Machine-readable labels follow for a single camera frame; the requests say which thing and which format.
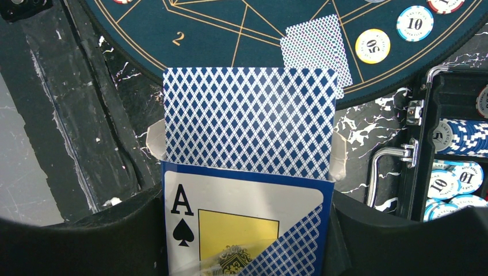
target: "red poker chip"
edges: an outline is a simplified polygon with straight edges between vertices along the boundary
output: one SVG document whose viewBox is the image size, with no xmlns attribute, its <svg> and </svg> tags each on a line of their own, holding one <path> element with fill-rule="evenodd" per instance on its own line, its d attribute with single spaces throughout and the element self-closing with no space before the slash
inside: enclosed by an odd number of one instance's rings
<svg viewBox="0 0 488 276">
<path fill-rule="evenodd" d="M 116 2 L 117 4 L 129 4 L 130 2 L 132 2 L 132 0 L 113 0 L 114 2 Z"/>
<path fill-rule="evenodd" d="M 427 0 L 429 7 L 437 14 L 448 14 L 457 11 L 464 0 Z"/>
</svg>

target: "metal latch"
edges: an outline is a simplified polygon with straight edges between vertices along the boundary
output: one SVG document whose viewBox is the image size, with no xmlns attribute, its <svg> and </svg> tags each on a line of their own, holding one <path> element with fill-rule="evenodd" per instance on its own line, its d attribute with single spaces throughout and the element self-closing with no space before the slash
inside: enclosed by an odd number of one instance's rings
<svg viewBox="0 0 488 276">
<path fill-rule="evenodd" d="M 407 108 L 407 125 L 421 125 L 422 124 L 422 108 L 424 108 L 424 100 L 410 101 Z"/>
<path fill-rule="evenodd" d="M 410 139 L 409 144 L 402 144 L 401 148 L 386 147 L 378 150 L 372 159 L 372 166 L 369 172 L 368 198 L 366 204 L 374 208 L 376 200 L 376 192 L 378 190 L 378 173 L 379 160 L 384 155 L 391 155 L 400 157 L 400 160 L 407 162 L 407 168 L 413 168 L 417 165 L 418 160 L 418 141 L 414 138 Z"/>
</svg>

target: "poker chip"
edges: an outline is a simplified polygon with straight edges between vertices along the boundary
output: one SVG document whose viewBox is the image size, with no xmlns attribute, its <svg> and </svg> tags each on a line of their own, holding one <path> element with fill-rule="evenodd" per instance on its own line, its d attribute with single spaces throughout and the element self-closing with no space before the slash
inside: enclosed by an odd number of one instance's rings
<svg viewBox="0 0 488 276">
<path fill-rule="evenodd" d="M 129 4 L 133 0 L 113 0 L 113 1 L 116 2 L 117 4 Z"/>
<path fill-rule="evenodd" d="M 432 209 L 434 209 L 434 207 L 437 207 L 440 204 L 445 204 L 445 203 L 443 203 L 442 201 L 433 200 L 433 199 L 428 199 L 425 202 L 424 222 L 429 221 L 429 215 L 432 212 Z"/>
<path fill-rule="evenodd" d="M 488 119 L 488 85 L 481 90 L 476 98 L 476 110 L 481 117 Z"/>
<path fill-rule="evenodd" d="M 461 139 L 461 135 L 464 134 L 456 125 L 449 123 L 445 119 L 441 120 L 432 137 L 436 152 L 445 154 L 449 150 L 459 150 L 464 145 Z"/>
<path fill-rule="evenodd" d="M 483 198 L 477 197 L 473 194 L 458 195 L 451 199 L 450 204 L 455 204 L 459 208 L 466 208 L 468 206 L 474 207 L 488 207 L 488 202 Z"/>
<path fill-rule="evenodd" d="M 434 170 L 430 173 L 427 197 L 434 200 L 448 200 L 456 196 L 460 189 L 461 181 L 454 173 L 444 170 Z"/>
<path fill-rule="evenodd" d="M 364 31 L 356 40 L 356 55 L 364 63 L 376 64 L 390 53 L 390 38 L 378 29 Z"/>
<path fill-rule="evenodd" d="M 453 166 L 450 172 L 455 174 L 461 182 L 459 194 L 470 194 L 483 183 L 483 168 L 478 163 L 468 162 L 463 166 Z"/>
<path fill-rule="evenodd" d="M 448 170 L 452 166 L 463 166 L 462 161 L 434 159 L 432 170 Z"/>
<path fill-rule="evenodd" d="M 435 220 L 437 218 L 447 216 L 448 214 L 458 211 L 460 208 L 455 204 L 440 204 L 432 208 L 429 213 L 428 220 Z"/>
<path fill-rule="evenodd" d="M 434 17 L 426 7 L 405 9 L 396 21 L 396 31 L 406 41 L 417 42 L 426 38 L 434 27 Z"/>
<path fill-rule="evenodd" d="M 429 7 L 437 14 L 448 14 L 457 11 L 464 0 L 427 0 Z"/>
<path fill-rule="evenodd" d="M 444 118 L 434 130 L 432 142 L 437 154 L 488 158 L 488 122 Z"/>
<path fill-rule="evenodd" d="M 437 163 L 434 162 L 432 163 L 432 170 L 448 170 L 451 167 L 451 165 L 447 164 L 442 164 L 442 163 Z"/>
</svg>

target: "spade symbol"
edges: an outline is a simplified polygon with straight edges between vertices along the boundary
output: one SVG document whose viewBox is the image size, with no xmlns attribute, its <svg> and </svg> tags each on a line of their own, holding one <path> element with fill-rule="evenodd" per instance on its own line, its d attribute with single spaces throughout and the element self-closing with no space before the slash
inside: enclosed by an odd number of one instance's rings
<svg viewBox="0 0 488 276">
<path fill-rule="evenodd" d="M 173 238 L 176 240 L 180 240 L 180 246 L 187 246 L 188 244 L 186 242 L 192 242 L 195 237 L 193 235 L 192 230 L 186 224 L 185 220 L 182 218 L 178 225 L 176 225 L 174 231 L 173 231 Z"/>
</svg>

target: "yellow rectangle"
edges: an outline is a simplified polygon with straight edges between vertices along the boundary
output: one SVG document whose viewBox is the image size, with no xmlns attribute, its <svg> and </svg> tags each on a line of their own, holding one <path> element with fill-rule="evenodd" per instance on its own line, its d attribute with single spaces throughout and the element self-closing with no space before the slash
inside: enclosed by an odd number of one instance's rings
<svg viewBox="0 0 488 276">
<path fill-rule="evenodd" d="M 240 271 L 278 238 L 279 226 L 276 220 L 199 209 L 202 270 Z"/>
</svg>

